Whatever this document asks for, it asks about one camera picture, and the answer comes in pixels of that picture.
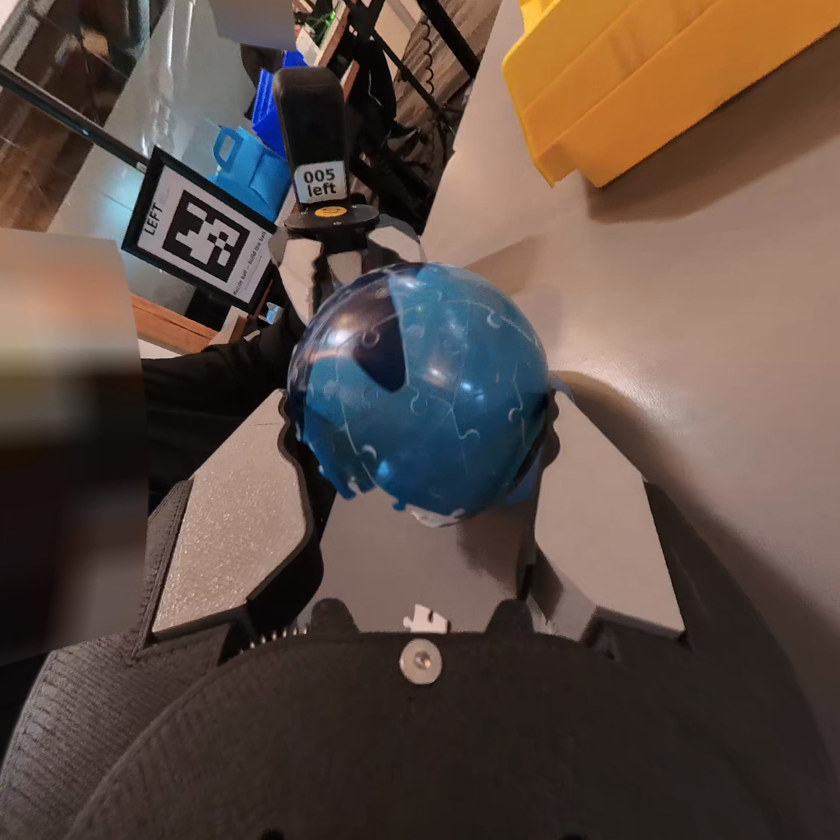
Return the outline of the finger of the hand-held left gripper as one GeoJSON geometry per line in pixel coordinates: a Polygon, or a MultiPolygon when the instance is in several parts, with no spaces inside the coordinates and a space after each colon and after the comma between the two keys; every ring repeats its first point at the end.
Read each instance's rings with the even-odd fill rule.
{"type": "Polygon", "coordinates": [[[393,218],[380,218],[366,232],[366,270],[395,270],[427,263],[416,232],[393,218]]]}
{"type": "Polygon", "coordinates": [[[268,299],[284,309],[290,308],[302,323],[309,323],[319,308],[318,262],[323,243],[278,230],[269,242],[276,267],[268,299]]]}

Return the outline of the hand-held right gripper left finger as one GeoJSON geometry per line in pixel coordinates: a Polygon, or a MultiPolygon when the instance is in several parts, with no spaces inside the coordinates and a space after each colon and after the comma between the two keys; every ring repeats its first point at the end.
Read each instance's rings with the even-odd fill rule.
{"type": "Polygon", "coordinates": [[[158,641],[226,623],[262,635],[255,602],[315,533],[287,392],[257,406],[194,473],[154,610],[158,641]]]}

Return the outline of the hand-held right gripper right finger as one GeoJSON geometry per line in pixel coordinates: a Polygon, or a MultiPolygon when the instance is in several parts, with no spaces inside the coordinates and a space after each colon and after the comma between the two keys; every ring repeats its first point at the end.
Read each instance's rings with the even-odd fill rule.
{"type": "Polygon", "coordinates": [[[560,453],[528,500],[520,566],[534,630],[585,643],[614,623],[676,640],[686,625],[645,479],[568,391],[556,401],[560,453]]]}

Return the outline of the blue round ball stand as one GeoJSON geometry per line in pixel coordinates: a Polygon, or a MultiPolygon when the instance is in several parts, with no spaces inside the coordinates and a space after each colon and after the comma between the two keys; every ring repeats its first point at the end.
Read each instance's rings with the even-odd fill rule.
{"type": "Polygon", "coordinates": [[[554,431],[553,424],[560,415],[557,396],[561,391],[561,388],[554,387],[547,398],[542,431],[535,439],[512,488],[501,503],[504,508],[529,500],[538,494],[543,471],[560,453],[560,438],[554,431]]]}

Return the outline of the blue puzzle ball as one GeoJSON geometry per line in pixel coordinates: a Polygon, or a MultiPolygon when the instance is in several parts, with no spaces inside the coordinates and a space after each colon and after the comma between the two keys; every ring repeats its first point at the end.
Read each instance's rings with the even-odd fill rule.
{"type": "Polygon", "coordinates": [[[431,528],[502,507],[543,429],[547,356],[480,276],[426,263],[337,287],[290,358],[287,405],[320,474],[431,528]]]}

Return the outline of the white puzzle piece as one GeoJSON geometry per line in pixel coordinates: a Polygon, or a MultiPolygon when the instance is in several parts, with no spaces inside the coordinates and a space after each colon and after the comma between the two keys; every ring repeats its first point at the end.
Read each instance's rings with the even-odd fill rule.
{"type": "Polygon", "coordinates": [[[450,621],[441,613],[416,603],[413,613],[402,619],[403,628],[414,635],[444,635],[449,632],[450,621]]]}

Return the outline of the person's left forearm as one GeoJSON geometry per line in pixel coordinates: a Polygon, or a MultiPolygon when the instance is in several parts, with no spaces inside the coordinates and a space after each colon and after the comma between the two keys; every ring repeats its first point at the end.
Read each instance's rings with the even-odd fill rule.
{"type": "Polygon", "coordinates": [[[164,495],[190,478],[270,394],[287,388],[303,331],[288,306],[253,337],[141,361],[151,490],[164,495]]]}

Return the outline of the blue storage bin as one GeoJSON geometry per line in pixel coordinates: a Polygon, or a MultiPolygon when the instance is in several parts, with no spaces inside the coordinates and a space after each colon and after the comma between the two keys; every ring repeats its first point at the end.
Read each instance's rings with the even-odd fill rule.
{"type": "Polygon", "coordinates": [[[281,159],[287,158],[272,86],[274,74],[262,69],[251,112],[252,129],[259,140],[281,159]]]}

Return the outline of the framed black-white marker sign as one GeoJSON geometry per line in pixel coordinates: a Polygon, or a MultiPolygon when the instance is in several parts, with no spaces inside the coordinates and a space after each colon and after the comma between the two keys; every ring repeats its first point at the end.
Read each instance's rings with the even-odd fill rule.
{"type": "Polygon", "coordinates": [[[154,148],[122,250],[256,316],[272,283],[277,225],[154,148]]]}

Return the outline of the yellow plastic storage bin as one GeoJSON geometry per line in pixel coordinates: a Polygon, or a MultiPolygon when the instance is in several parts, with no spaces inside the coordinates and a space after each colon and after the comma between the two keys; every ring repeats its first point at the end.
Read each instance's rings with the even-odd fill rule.
{"type": "Polygon", "coordinates": [[[521,1],[501,64],[550,185],[601,187],[839,24],[838,1],[521,1]]]}

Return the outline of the black metal frame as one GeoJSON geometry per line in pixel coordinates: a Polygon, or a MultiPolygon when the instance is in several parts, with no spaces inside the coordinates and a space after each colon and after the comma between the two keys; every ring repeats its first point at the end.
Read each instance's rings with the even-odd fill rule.
{"type": "Polygon", "coordinates": [[[443,2],[417,2],[414,69],[375,30],[384,2],[345,2],[348,26],[329,68],[355,67],[347,97],[350,173],[384,214],[424,231],[454,146],[454,101],[480,68],[443,2]]]}

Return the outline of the black metal rail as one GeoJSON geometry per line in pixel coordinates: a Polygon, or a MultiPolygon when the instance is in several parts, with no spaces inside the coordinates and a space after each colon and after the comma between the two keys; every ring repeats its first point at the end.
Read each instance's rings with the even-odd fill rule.
{"type": "Polygon", "coordinates": [[[71,132],[108,152],[122,163],[132,167],[137,172],[143,174],[147,172],[151,163],[149,158],[114,137],[102,126],[37,86],[16,70],[1,66],[1,84],[4,90],[11,91],[15,96],[62,124],[71,132]]]}

